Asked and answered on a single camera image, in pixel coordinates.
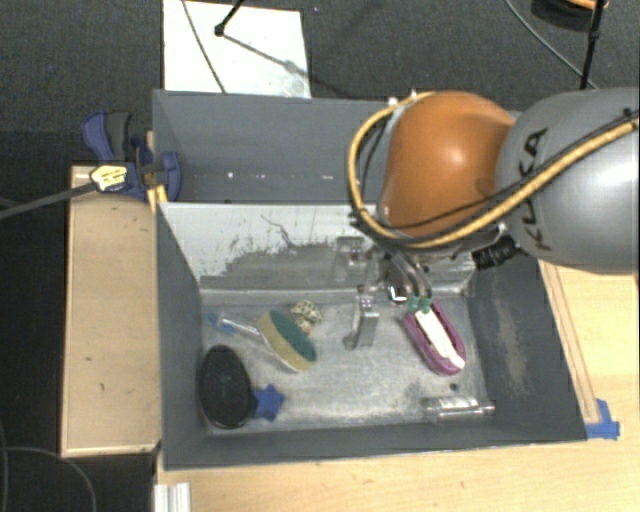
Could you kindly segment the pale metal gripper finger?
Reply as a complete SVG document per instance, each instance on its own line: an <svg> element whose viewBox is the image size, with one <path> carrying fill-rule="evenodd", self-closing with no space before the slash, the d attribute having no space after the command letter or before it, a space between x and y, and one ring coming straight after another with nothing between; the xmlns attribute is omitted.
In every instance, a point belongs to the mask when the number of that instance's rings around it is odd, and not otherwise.
<svg viewBox="0 0 640 512"><path fill-rule="evenodd" d="M351 329L343 338L346 350L371 347L374 343L379 313L374 308L374 297L360 295L356 298Z"/></svg>
<svg viewBox="0 0 640 512"><path fill-rule="evenodd" d="M341 236L336 239L332 279L339 285L363 288L374 269L372 246L361 236Z"/></svg>

